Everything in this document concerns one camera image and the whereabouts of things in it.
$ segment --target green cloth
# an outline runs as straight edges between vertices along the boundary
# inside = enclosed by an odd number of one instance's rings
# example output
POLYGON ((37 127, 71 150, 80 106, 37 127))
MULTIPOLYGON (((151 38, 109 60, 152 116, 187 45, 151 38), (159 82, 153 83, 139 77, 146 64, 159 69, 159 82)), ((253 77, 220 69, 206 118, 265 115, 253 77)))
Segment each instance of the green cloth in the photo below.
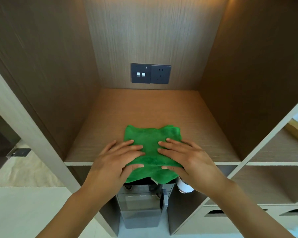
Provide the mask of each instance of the green cloth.
POLYGON ((166 141, 166 138, 181 141, 180 129, 173 125, 167 125, 159 129, 127 126, 124 141, 134 140, 133 145, 143 145, 141 151, 146 153, 146 155, 140 156, 128 164, 144 164, 145 166, 132 171, 126 181, 127 183, 151 177, 159 184, 166 184, 178 176, 171 170, 161 169, 162 165, 182 167, 173 159, 158 153, 157 149, 162 148, 159 146, 158 141, 166 141))

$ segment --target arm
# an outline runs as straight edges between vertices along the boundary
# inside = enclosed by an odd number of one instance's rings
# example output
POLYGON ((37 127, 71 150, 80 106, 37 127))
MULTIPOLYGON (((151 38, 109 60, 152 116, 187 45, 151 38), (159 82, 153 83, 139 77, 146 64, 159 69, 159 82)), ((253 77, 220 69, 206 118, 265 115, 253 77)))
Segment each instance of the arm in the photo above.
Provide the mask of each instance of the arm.
POLYGON ((133 140, 108 144, 94 161, 83 186, 72 194, 37 238, 76 238, 99 209, 123 186, 130 173, 143 164, 126 166, 144 155, 142 145, 129 146, 133 140))
POLYGON ((192 188, 209 196, 228 216, 245 238, 294 238, 282 225, 251 201, 242 189, 217 168, 197 144, 167 139, 158 152, 183 168, 163 166, 176 172, 192 188))

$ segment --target person's right hand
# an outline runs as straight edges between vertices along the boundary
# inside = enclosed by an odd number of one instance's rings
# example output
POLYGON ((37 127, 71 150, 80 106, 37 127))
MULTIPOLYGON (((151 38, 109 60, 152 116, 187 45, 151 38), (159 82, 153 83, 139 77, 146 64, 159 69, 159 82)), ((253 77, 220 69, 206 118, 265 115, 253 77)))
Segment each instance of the person's right hand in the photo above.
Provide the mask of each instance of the person's right hand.
POLYGON ((232 183, 218 169, 208 154, 194 142, 182 140, 181 143, 166 139, 166 142, 159 141, 158 144, 167 148, 159 148, 160 154, 183 166, 183 168, 174 166, 162 166, 161 168, 174 171, 195 190, 212 197, 220 194, 227 185, 232 183))

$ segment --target shelf surface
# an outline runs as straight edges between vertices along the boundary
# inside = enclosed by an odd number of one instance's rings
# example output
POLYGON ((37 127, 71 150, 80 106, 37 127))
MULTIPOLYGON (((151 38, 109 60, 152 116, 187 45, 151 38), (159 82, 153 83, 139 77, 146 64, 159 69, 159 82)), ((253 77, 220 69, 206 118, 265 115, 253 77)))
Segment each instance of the shelf surface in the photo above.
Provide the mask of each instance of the shelf surface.
MULTIPOLYGON (((244 166, 232 180, 257 204, 293 204, 279 180, 271 174, 270 167, 244 166)), ((206 204, 215 203, 209 200, 206 204)))
POLYGON ((198 91, 103 89, 64 163, 91 165, 106 144, 123 140, 129 124, 138 128, 172 124, 217 164, 241 162, 198 91))
POLYGON ((283 128, 254 155, 247 165, 267 165, 267 162, 298 165, 298 140, 283 128))

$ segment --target cabinet back panel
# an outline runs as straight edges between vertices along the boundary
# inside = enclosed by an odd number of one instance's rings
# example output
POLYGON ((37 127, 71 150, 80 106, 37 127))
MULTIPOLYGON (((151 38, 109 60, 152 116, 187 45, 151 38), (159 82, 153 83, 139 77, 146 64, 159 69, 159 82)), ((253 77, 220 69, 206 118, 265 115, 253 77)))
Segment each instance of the cabinet back panel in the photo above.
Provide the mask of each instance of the cabinet back panel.
POLYGON ((106 88, 196 90, 227 0, 85 0, 106 88), (171 65, 169 84, 131 83, 130 64, 171 65))
POLYGON ((64 157, 100 88, 83 0, 0 0, 0 74, 64 157))
POLYGON ((245 158, 298 103, 298 0, 230 0, 200 93, 245 158))

